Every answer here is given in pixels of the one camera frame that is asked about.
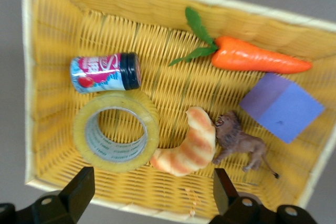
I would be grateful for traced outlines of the small jar with black lid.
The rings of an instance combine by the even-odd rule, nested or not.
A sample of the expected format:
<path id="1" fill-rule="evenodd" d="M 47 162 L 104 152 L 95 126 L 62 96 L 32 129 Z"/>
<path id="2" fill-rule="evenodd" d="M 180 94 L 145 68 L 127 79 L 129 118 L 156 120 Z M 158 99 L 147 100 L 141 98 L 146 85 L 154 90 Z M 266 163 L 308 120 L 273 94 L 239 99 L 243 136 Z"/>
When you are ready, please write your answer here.
<path id="1" fill-rule="evenodd" d="M 139 58 L 133 52 L 76 57 L 70 63 L 70 76 L 74 89 L 81 94 L 128 91 L 141 86 Z"/>

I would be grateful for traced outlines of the purple foam cube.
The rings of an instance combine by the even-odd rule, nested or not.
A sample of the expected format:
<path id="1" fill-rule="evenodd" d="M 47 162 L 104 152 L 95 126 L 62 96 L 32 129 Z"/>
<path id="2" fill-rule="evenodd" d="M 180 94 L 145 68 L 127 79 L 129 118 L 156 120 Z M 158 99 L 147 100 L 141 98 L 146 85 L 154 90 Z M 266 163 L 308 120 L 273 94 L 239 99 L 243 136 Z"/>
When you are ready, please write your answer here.
<path id="1" fill-rule="evenodd" d="M 274 73 L 265 74 L 239 106 L 287 144 L 324 111 L 324 106 L 301 86 Z"/>

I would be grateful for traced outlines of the yellow woven basket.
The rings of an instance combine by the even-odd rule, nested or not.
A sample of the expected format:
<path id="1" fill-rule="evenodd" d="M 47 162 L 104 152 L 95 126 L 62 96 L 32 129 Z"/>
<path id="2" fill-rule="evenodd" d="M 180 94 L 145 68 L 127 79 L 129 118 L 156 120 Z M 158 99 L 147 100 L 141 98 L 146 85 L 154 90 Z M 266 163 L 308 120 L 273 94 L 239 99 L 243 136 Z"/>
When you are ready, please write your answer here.
<path id="1" fill-rule="evenodd" d="M 324 106 L 324 111 L 286 144 L 257 123 L 240 100 L 261 72 L 214 68 L 209 58 L 169 66 L 204 43 L 188 27 L 184 10 L 198 11 L 212 37 L 227 35 L 261 48 L 309 60 L 311 70 L 288 75 Z M 92 166 L 73 141 L 79 110 L 99 93 L 79 94 L 71 83 L 76 56 L 134 51 L 139 55 L 143 92 L 159 114 L 160 148 L 178 146 L 188 129 L 186 110 L 202 107 L 214 119 L 235 110 L 243 129 L 267 144 L 266 165 L 243 172 L 246 154 L 220 163 L 239 192 L 256 195 L 271 210 L 305 207 L 336 148 L 336 23 L 235 0 L 22 0 L 25 60 L 25 182 L 53 191 L 84 166 Z M 93 203 L 193 224 L 218 210 L 213 197 L 214 165 L 184 177 L 150 162 L 125 173 L 94 167 Z"/>

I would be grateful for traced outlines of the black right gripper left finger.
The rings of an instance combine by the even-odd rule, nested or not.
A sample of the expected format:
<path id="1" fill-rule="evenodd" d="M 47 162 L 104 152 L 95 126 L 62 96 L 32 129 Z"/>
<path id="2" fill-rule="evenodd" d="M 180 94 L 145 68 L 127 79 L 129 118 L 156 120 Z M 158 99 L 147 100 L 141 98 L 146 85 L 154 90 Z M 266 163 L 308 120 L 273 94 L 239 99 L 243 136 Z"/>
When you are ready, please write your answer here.
<path id="1" fill-rule="evenodd" d="M 77 224 L 94 194 L 94 168 L 83 167 L 63 190 L 44 194 L 24 209 L 0 203 L 0 224 Z"/>

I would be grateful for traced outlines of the brown toy lion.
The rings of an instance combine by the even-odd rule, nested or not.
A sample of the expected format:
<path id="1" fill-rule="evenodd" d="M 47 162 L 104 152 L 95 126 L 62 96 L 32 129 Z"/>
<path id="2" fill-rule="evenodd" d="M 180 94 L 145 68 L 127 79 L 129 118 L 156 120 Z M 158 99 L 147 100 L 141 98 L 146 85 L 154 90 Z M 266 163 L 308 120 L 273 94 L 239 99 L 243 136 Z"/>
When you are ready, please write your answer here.
<path id="1" fill-rule="evenodd" d="M 223 159 L 234 153 L 248 153 L 250 160 L 242 168 L 244 172 L 251 169 L 258 170 L 261 163 L 264 162 L 274 178 L 279 178 L 279 174 L 270 167 L 266 159 L 265 142 L 259 137 L 245 133 L 234 111 L 220 115 L 215 123 L 215 129 L 216 140 L 221 151 L 213 158 L 213 164 L 218 165 Z"/>

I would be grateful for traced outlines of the orange toy carrot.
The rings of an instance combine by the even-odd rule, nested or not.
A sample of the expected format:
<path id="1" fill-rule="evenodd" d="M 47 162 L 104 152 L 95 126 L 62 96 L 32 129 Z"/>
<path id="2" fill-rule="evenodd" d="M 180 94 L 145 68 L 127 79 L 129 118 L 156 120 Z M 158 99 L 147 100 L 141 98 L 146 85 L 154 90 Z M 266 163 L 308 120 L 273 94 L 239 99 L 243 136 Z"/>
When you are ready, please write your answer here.
<path id="1" fill-rule="evenodd" d="M 181 61 L 190 62 L 193 59 L 209 55 L 212 56 L 212 66 L 230 71 L 294 74 L 308 71 L 313 66 L 309 61 L 262 49 L 230 36 L 220 36 L 213 39 L 203 26 L 198 12 L 191 7 L 185 8 L 185 18 L 192 32 L 197 38 L 207 43 L 208 47 L 198 47 L 187 56 L 172 60 L 169 66 Z"/>

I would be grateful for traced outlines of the striped toy croissant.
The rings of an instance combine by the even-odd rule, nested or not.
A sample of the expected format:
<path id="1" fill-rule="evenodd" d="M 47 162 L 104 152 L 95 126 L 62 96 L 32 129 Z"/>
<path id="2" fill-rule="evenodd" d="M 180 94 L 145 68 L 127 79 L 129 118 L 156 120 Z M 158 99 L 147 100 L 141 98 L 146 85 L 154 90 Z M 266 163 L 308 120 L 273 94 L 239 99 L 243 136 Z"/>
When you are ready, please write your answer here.
<path id="1" fill-rule="evenodd" d="M 182 177 L 205 168 L 215 155 L 215 126 L 208 114 L 198 106 L 186 111 L 188 131 L 175 148 L 158 148 L 150 159 L 162 172 Z"/>

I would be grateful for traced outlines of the clear packing tape roll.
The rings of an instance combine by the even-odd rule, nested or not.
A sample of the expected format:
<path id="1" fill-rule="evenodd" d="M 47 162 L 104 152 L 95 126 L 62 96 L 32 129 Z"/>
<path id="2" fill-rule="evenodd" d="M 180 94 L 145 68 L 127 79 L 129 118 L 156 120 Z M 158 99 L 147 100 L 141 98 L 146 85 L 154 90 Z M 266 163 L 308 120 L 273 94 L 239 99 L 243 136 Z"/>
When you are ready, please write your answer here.
<path id="1" fill-rule="evenodd" d="M 159 114 L 141 91 L 97 95 L 73 123 L 77 150 L 92 166 L 125 173 L 146 164 L 159 144 Z"/>

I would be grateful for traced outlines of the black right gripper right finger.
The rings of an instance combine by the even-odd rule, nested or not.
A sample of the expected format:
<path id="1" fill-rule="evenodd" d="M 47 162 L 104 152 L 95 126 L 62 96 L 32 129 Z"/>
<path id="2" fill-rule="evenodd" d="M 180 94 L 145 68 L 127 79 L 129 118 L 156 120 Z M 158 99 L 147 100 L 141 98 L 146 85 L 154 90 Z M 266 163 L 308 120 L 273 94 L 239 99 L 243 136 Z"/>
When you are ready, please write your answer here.
<path id="1" fill-rule="evenodd" d="M 294 205 L 267 209 L 250 196 L 241 196 L 223 168 L 214 169 L 213 195 L 219 214 L 209 224 L 317 224 L 306 210 Z"/>

